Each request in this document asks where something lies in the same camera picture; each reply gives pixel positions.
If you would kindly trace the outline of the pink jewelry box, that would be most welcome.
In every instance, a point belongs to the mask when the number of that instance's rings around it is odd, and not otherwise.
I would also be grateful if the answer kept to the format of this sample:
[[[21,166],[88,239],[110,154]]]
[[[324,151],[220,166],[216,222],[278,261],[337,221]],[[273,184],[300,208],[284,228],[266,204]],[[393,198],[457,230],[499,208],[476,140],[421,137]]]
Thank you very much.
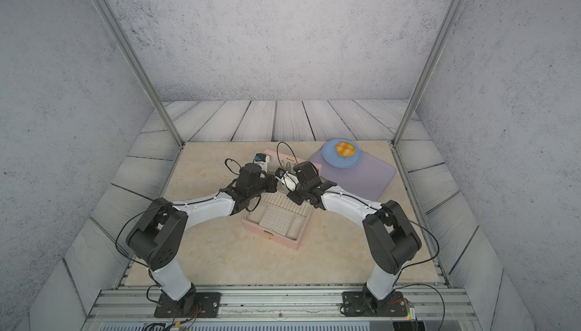
[[[272,150],[263,153],[270,156],[268,174],[275,175],[278,168],[295,175],[293,167],[297,158],[278,154]],[[278,182],[276,193],[264,193],[254,211],[243,218],[244,227],[291,249],[299,249],[313,215],[314,208],[304,201],[297,205],[288,197],[287,189]]]

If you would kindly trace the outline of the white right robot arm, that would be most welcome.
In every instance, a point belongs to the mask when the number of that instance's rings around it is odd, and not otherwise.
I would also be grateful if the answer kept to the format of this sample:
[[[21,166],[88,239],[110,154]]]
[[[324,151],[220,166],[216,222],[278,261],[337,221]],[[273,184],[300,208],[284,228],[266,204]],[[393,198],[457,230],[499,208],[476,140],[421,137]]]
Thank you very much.
[[[334,212],[359,225],[365,232],[375,262],[364,295],[377,304],[387,302],[396,291],[404,267],[422,248],[422,241],[398,202],[372,202],[325,181],[311,162],[294,166],[297,185],[291,198],[315,208]]]

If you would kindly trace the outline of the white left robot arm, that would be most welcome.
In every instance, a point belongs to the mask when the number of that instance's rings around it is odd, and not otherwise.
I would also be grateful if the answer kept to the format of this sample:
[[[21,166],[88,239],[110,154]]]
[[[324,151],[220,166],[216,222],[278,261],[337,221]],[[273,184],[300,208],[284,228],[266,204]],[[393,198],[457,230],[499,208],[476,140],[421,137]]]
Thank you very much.
[[[275,193],[277,186],[275,175],[267,174],[258,164],[248,163],[240,168],[236,179],[213,195],[183,203],[154,200],[127,235],[126,244],[145,261],[167,299],[191,300],[195,287],[176,259],[184,232],[214,218],[247,210],[264,193]]]

